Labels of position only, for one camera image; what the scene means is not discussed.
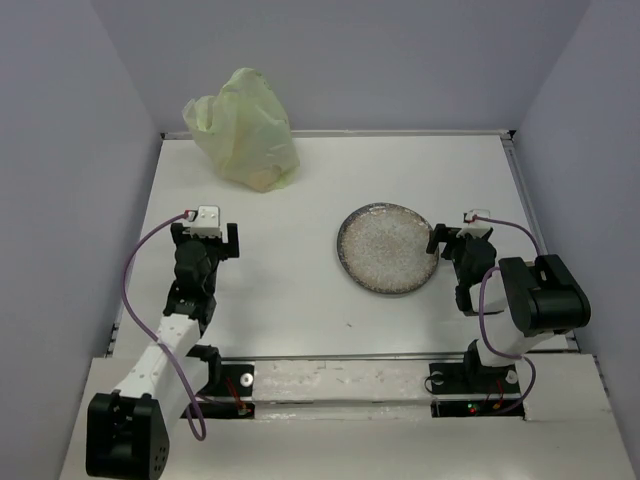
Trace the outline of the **light green plastic bag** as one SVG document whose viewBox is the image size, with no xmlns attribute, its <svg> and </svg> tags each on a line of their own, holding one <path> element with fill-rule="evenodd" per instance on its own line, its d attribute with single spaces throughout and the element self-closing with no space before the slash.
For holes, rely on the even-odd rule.
<svg viewBox="0 0 640 480">
<path fill-rule="evenodd" d="M 216 95 L 191 99 L 183 120 L 216 175 L 265 193 L 300 167 L 288 115 L 263 74 L 240 68 Z"/>
</svg>

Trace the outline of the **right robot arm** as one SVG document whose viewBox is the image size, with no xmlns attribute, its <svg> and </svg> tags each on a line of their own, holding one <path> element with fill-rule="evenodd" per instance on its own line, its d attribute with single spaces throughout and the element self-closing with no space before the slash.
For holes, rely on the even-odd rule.
<svg viewBox="0 0 640 480">
<path fill-rule="evenodd" d="M 490 241 L 494 220 L 474 215 L 461 228 L 436 225 L 426 251 L 451 262 L 458 310 L 478 320 L 479 336 L 457 363 L 432 363 L 425 379 L 432 395 L 476 395 L 500 385 L 535 346 L 586 326 L 591 306 L 557 254 L 531 262 L 499 257 Z"/>
</svg>

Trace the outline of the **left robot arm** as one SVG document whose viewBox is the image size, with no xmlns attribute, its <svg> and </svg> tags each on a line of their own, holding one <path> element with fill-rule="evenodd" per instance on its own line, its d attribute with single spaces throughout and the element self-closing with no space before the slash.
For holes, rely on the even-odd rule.
<svg viewBox="0 0 640 480">
<path fill-rule="evenodd" d="M 198 441 L 207 436 L 198 395 L 221 383 L 217 348 L 201 344 L 216 309 L 219 265 L 240 255 L 238 227 L 220 227 L 187 210 L 164 223 L 175 245 L 174 280 L 162 318 L 151 329 L 122 299 L 149 344 L 111 392 L 97 393 L 87 407 L 85 469 L 107 479 L 158 479 L 170 452 L 170 431 L 188 421 Z"/>
</svg>

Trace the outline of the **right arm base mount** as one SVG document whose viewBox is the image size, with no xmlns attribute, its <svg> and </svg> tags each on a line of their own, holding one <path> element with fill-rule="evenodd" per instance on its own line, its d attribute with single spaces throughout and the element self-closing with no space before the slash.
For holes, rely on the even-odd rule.
<svg viewBox="0 0 640 480">
<path fill-rule="evenodd" d="M 424 388 L 434 418 L 523 417 L 521 388 L 514 365 L 468 377 L 462 362 L 429 364 Z"/>
</svg>

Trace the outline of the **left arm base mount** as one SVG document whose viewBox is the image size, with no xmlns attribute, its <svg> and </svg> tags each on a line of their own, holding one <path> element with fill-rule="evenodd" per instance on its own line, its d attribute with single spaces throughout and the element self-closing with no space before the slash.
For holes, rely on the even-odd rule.
<svg viewBox="0 0 640 480">
<path fill-rule="evenodd" d="M 247 420 L 255 415 L 253 387 L 255 366 L 223 363 L 219 380 L 209 381 L 196 395 L 203 417 L 217 420 Z"/>
</svg>

